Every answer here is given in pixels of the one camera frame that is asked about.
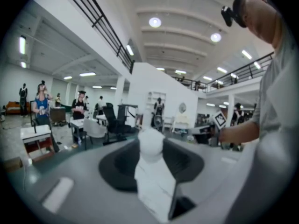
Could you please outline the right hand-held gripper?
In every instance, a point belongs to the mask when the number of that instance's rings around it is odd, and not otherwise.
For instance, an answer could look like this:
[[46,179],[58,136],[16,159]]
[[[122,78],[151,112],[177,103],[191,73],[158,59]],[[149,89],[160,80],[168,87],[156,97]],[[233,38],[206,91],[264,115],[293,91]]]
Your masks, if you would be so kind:
[[224,114],[219,111],[212,117],[209,117],[204,124],[191,129],[191,135],[198,144],[220,145],[220,130],[226,125]]

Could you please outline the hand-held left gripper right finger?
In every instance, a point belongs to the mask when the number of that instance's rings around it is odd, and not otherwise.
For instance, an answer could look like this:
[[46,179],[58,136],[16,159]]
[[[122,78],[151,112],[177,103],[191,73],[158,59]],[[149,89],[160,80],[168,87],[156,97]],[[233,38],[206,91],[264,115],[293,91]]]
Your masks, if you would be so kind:
[[223,224],[248,175],[248,148],[232,152],[170,138],[183,151],[202,157],[204,167],[191,182],[179,184],[195,207],[172,224]]

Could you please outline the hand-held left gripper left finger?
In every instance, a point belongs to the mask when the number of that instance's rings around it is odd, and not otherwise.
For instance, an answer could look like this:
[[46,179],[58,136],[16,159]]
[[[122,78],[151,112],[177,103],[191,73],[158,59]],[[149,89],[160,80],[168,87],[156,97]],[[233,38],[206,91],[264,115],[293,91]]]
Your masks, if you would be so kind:
[[28,193],[34,213],[47,224],[156,224],[136,193],[111,187],[99,165],[108,154],[134,140],[73,155],[39,178]]

